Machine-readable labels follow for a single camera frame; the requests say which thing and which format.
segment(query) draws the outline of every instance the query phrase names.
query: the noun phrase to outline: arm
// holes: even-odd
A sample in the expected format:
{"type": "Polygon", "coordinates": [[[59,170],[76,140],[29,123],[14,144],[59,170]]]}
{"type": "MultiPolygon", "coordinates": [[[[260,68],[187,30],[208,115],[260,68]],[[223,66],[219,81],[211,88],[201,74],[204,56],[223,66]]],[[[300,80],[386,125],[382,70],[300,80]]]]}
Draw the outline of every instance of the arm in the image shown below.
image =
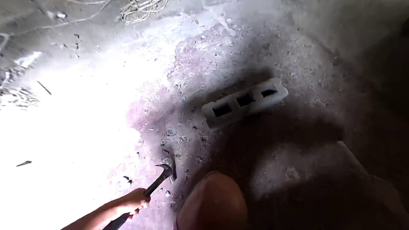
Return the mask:
{"type": "Polygon", "coordinates": [[[121,198],[104,204],[62,230],[101,230],[124,213],[130,212],[132,218],[139,210],[149,205],[150,197],[145,197],[144,191],[145,189],[135,189],[121,198]]]}

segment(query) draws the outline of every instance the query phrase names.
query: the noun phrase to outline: tangled wire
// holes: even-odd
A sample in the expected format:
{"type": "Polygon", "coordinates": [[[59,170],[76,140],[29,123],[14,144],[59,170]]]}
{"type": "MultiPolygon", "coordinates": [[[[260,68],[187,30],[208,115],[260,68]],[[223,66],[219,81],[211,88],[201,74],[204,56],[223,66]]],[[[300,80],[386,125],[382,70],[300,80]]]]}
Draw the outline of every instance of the tangled wire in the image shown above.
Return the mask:
{"type": "MultiPolygon", "coordinates": [[[[66,1],[83,5],[95,5],[105,3],[106,6],[111,0],[103,0],[96,2],[86,2],[78,0],[66,1]]],[[[157,13],[163,10],[165,6],[168,4],[168,2],[169,0],[129,0],[129,3],[121,9],[121,16],[125,22],[131,24],[145,21],[146,19],[148,19],[151,13],[157,13]]]]}

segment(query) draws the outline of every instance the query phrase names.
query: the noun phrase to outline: leg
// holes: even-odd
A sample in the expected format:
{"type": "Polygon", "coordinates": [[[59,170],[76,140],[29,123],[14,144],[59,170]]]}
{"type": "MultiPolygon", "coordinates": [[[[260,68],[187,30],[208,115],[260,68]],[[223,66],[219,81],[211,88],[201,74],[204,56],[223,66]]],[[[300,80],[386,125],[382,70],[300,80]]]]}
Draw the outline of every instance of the leg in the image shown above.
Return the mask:
{"type": "Polygon", "coordinates": [[[219,172],[208,174],[187,197],[176,222],[178,230],[245,229],[243,194],[232,178],[219,172]]]}

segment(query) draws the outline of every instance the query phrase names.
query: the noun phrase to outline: dusty floor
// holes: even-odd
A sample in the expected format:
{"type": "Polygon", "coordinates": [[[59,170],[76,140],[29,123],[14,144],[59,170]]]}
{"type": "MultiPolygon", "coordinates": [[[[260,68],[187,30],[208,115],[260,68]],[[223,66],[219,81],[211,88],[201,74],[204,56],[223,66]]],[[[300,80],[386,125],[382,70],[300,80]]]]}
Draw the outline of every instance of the dusty floor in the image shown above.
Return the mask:
{"type": "Polygon", "coordinates": [[[59,229],[149,186],[164,149],[177,182],[122,229],[172,229],[211,169],[238,181],[250,229],[360,225],[347,218],[361,210],[349,181],[337,181],[347,168],[328,147],[336,140],[408,210],[408,1],[170,0],[133,25],[119,20],[125,4],[96,14],[101,5],[0,2],[0,33],[10,35],[0,55],[4,209],[30,210],[8,216],[11,229],[59,229]],[[207,127],[203,104],[271,77],[289,91],[282,103],[207,127]]]}

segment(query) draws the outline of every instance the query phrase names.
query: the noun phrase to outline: concrete block hole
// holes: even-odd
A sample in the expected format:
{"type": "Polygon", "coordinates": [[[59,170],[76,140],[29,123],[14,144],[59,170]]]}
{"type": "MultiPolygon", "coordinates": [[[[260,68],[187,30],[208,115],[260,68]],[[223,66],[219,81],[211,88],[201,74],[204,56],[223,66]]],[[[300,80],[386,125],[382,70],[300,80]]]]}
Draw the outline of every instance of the concrete block hole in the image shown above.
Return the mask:
{"type": "Polygon", "coordinates": [[[213,113],[216,117],[220,117],[223,116],[224,114],[231,113],[231,108],[228,104],[224,104],[213,108],[213,113]]]}
{"type": "Polygon", "coordinates": [[[276,93],[277,91],[276,90],[265,90],[265,91],[262,91],[261,92],[261,95],[263,96],[263,97],[267,97],[267,96],[270,96],[270,95],[273,95],[274,93],[276,93]]]}
{"type": "Polygon", "coordinates": [[[240,107],[246,106],[246,105],[254,102],[253,98],[249,94],[246,94],[244,96],[241,96],[241,97],[237,98],[236,101],[238,102],[240,107]]]}

